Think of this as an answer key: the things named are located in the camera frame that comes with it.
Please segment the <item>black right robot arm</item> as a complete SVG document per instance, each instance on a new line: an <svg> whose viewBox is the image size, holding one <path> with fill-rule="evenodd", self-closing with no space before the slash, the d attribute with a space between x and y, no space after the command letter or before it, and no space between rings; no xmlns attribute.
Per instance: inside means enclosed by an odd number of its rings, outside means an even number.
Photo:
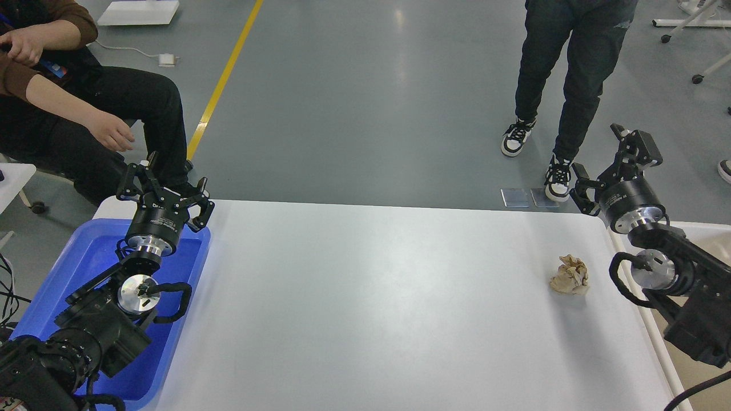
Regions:
<svg viewBox="0 0 731 411"><path fill-rule="evenodd" d="M637 254L618 252L609 268L622 296L655 309L666 321L663 337L695 361L723 368L729 362L729 266L671 225L643 172L663 161L652 136L611 125L618 151L597 179L575 162L570 197L584 214L600 217L624 235Z"/></svg>

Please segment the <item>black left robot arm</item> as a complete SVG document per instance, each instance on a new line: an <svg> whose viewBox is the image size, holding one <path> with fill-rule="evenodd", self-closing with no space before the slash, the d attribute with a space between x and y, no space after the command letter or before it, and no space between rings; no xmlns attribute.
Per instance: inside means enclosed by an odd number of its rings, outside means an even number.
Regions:
<svg viewBox="0 0 731 411"><path fill-rule="evenodd" d="M2 344L3 410L125 410L120 396L96 394L100 375L114 377L152 340L151 324L172 324L188 311L193 287L159 283L154 273L178 249L183 229L206 228L214 210L208 179L188 196L163 187L150 160L131 163L117 190L136 213L118 244L118 262L66 297L46 340L18 336Z"/></svg>

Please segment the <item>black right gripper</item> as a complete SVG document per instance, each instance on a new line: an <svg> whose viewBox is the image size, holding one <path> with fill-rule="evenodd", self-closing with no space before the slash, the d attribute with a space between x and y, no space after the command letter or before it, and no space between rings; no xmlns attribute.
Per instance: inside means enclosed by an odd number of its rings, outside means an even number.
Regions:
<svg viewBox="0 0 731 411"><path fill-rule="evenodd" d="M631 131L620 124L611 124L619 146L610 166L609 177L590 179L583 164L574 162L575 176L570 198L580 213L598 216L611 231L629 234L635 227L666 218L666 209L643 177L643 172L663 164L663 156L650 133ZM595 200L588 190L595 190Z"/></svg>

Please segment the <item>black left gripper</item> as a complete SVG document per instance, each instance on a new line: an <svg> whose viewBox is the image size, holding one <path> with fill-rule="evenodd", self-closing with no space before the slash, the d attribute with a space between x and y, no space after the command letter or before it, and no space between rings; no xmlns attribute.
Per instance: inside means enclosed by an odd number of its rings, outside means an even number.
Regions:
<svg viewBox="0 0 731 411"><path fill-rule="evenodd" d="M138 202L125 242L134 249L151 245L162 251L175 251L185 224L193 232L208 227L215 203L207 190L208 178L201 177L190 192L162 194L162 185L154 176L151 162L130 163L120 180L117 199ZM191 207L198 215L190 217Z"/></svg>

